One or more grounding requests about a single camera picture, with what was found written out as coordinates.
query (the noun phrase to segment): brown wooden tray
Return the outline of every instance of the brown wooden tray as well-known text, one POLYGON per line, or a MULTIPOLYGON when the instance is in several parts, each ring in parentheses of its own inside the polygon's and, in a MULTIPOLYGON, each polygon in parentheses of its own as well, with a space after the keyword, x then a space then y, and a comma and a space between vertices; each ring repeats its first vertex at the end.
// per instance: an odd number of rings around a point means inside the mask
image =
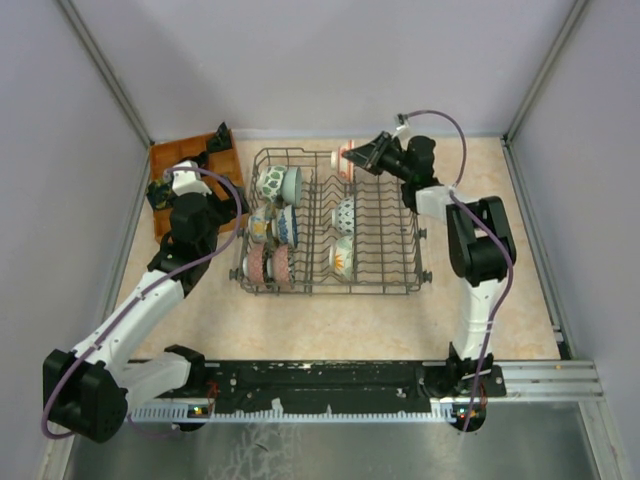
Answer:
MULTIPOLYGON (((179 163, 183 158, 199 155, 207 149, 207 140, 213 137, 215 133, 207 133, 195 137, 184 138, 173 142, 161 143, 153 145, 149 149, 149 161, 151 162, 151 180, 157 180, 162 177, 165 169, 179 163)), ((233 132, 229 132, 231 136, 230 150, 216 152, 209 155, 209 168, 220 175, 226 175, 234 185, 244 187, 242 178, 242 170, 240 169, 240 160, 238 159, 238 151, 236 150, 236 142, 233 138, 233 132)), ((211 177, 204 177, 204 182, 220 197, 225 200, 229 196, 225 193, 218 182, 211 177)), ((162 240, 165 233, 170 230, 169 215, 171 209, 153 212, 153 229, 155 239, 158 243, 162 240)), ((243 217, 243 226, 246 224, 247 215, 243 217)), ((220 227, 220 232, 228 232, 233 230, 235 220, 220 227)))

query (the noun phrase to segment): dish rack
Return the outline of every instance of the dish rack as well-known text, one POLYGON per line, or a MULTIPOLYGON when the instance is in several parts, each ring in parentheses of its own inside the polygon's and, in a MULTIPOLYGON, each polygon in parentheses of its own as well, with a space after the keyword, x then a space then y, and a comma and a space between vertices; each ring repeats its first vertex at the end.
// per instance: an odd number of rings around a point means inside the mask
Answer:
POLYGON ((353 183, 330 167, 331 152, 302 148, 264 148, 255 157, 248 203, 256 209, 264 204, 257 195, 260 172, 270 165, 300 167, 303 174, 302 202, 296 208, 298 246, 294 253, 295 281, 292 286, 254 284, 242 271, 242 261, 256 246, 247 229, 237 267, 229 273, 247 292, 260 294, 356 294, 408 295, 420 290, 431 273, 423 271, 417 217, 402 203, 400 182, 391 176, 357 172, 353 183), (351 281, 329 266, 329 249, 341 234, 331 224, 331 211, 342 199, 355 199, 353 276, 351 281))

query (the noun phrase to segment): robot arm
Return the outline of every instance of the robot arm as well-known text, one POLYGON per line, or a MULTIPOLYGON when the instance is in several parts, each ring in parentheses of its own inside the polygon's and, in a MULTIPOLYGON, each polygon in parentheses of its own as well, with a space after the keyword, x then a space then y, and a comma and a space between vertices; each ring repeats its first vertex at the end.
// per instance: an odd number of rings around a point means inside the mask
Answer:
POLYGON ((471 219, 456 205, 452 193, 471 210, 503 243, 515 263, 516 250, 502 201, 498 197, 475 199, 444 186, 435 177, 435 141, 425 136, 411 136, 406 116, 398 115, 400 125, 394 134, 382 132, 371 142, 343 153, 343 157, 364 170, 381 175, 389 172, 402 184, 403 202, 419 215, 427 215, 447 226, 449 258, 461 279, 457 333, 450 345, 447 365, 450 384, 473 376, 479 361, 483 372, 491 370, 491 348, 482 357, 482 347, 489 325, 489 313, 495 305, 507 265, 500 249, 486 236, 478 236, 471 219), (404 149, 401 140, 408 140, 404 149))
MULTIPOLYGON (((192 161, 177 165, 195 166, 192 161)), ((54 395, 47 418, 96 442, 111 438, 143 403, 204 381, 204 356, 177 345, 149 362, 128 363, 151 330, 198 283, 210 261, 191 265, 216 250, 220 226, 236 217, 231 193, 227 191, 228 200, 219 199, 194 171, 175 171, 171 190, 171 231, 134 291, 89 337, 70 352, 54 350, 43 365, 46 412, 61 379, 91 352, 54 395)), ((240 197, 246 212, 246 201, 240 197)))

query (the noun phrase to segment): ceramic bowl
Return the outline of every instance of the ceramic bowl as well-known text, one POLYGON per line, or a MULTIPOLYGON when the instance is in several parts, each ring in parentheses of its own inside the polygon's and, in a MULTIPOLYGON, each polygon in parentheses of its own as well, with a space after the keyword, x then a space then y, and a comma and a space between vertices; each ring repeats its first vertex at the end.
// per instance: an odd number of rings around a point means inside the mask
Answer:
POLYGON ((280 189, 284 181, 284 175, 287 173, 287 167, 284 165, 272 165, 265 168, 258 178, 256 188, 258 195, 265 200, 275 202, 280 196, 280 189))
POLYGON ((249 235, 256 243, 267 243, 271 221, 277 216, 277 209, 273 204, 263 205, 249 217, 249 235))
POLYGON ((242 271, 244 276, 249 279, 251 283, 261 284, 265 282, 266 273, 266 256, 267 250, 264 245, 257 245, 249 254, 244 257, 242 261, 242 271))
POLYGON ((356 228, 355 201, 353 197, 343 199, 331 211, 331 224, 342 235, 353 235, 356 228))
POLYGON ((351 150, 353 147, 355 147, 353 140, 349 140, 346 144, 342 145, 337 152, 331 152, 331 168, 338 172, 338 175, 349 183, 353 182, 354 179, 354 165, 346 158, 342 158, 342 154, 347 150, 351 150))
POLYGON ((291 245, 278 247, 268 263, 270 277, 279 285, 291 285, 295 281, 295 264, 291 245))
POLYGON ((280 191, 282 198, 289 205, 299 207, 302 202, 302 169, 292 167, 287 170, 280 191))
POLYGON ((329 266, 341 277, 351 280, 353 275, 353 236, 345 235, 331 245, 329 266))
POLYGON ((280 243, 287 243, 292 247, 298 246, 298 221, 296 208, 288 205, 278 212, 278 216, 271 222, 271 230, 274 238, 280 243))

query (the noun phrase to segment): beige floor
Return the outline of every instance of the beige floor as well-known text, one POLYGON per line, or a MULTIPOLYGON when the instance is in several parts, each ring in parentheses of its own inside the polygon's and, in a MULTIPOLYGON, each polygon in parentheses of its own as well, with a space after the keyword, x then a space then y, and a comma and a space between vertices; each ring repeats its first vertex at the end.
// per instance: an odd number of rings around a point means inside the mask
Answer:
MULTIPOLYGON (((344 140, 240 141, 245 181, 263 147, 301 146, 334 150, 344 140)), ((437 139, 436 172, 451 183, 460 162, 456 138, 437 139)), ((499 359, 555 359, 558 351, 507 167, 497 138, 469 140, 469 159, 460 190, 474 196, 498 195, 518 250, 515 283, 498 314, 492 345, 499 359)), ((151 209, 145 204, 125 272, 119 302, 139 281, 157 251, 151 209)), ((228 280, 239 242, 211 263, 182 304, 141 344, 149 358, 174 343, 210 359, 443 359, 453 338, 458 279, 448 260, 446 228, 421 219, 429 231, 423 247, 433 284, 408 297, 253 296, 228 280)), ((219 244, 225 239, 222 235, 219 244)))

